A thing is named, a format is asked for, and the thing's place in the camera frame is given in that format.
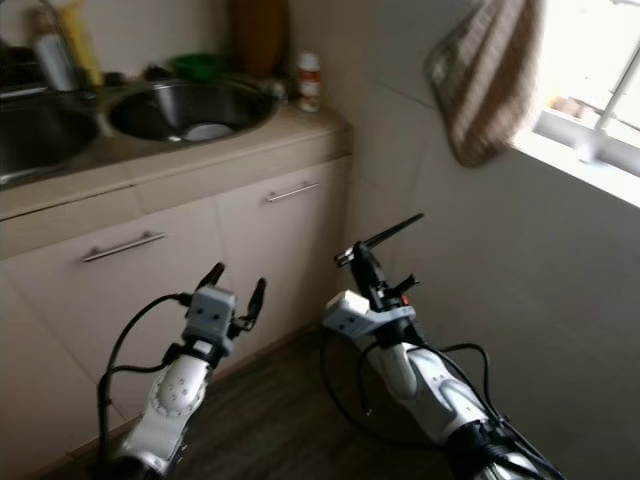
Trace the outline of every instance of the kitchen sink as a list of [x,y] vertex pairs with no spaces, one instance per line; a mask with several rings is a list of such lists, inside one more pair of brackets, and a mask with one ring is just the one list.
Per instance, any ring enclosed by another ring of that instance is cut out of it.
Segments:
[[98,133],[91,116],[53,102],[0,111],[0,185],[62,167]]
[[174,81],[146,87],[116,102],[109,122],[132,137],[159,142],[202,142],[257,127],[273,101],[236,82]]

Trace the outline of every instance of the faucet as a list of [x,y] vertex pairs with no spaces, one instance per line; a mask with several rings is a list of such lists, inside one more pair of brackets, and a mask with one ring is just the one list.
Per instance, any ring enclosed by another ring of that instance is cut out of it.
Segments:
[[[49,0],[38,0],[38,1],[40,2],[40,4],[44,9],[45,15],[47,16],[47,20],[53,26],[55,33],[59,35],[60,39],[62,40],[62,45],[64,47],[63,48],[64,55],[66,56],[66,59],[69,62],[69,65],[71,66],[71,70],[75,77],[75,83],[76,83],[75,91],[79,93],[82,100],[85,100],[85,101],[95,100],[96,93],[90,87],[90,83],[85,77],[85,75],[83,75],[82,67],[76,62],[71,45],[69,44],[69,41],[66,35],[64,34],[62,24],[58,19],[58,13],[56,12],[56,9],[54,8],[54,6],[51,4]],[[5,0],[0,0],[0,5],[2,5],[4,2]],[[34,93],[34,88],[32,86],[29,86],[19,91],[13,91],[10,93],[0,93],[0,99],[8,98],[8,97],[26,96],[26,95],[31,95],[33,93]]]

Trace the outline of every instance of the green bowl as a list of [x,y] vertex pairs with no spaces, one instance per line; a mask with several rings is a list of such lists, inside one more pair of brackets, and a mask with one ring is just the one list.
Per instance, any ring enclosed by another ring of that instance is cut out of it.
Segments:
[[172,58],[169,65],[181,78],[192,82],[210,82],[224,70],[226,61],[220,55],[193,53]]

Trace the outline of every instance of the beige countertop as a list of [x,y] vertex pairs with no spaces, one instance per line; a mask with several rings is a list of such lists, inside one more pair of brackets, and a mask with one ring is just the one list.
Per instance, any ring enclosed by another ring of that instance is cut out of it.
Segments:
[[261,127],[0,192],[0,257],[215,195],[351,152],[351,127],[281,107]]

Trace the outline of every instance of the window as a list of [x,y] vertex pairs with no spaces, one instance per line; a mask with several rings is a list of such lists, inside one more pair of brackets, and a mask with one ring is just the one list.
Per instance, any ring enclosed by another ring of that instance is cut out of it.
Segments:
[[553,0],[536,132],[640,175],[640,0]]

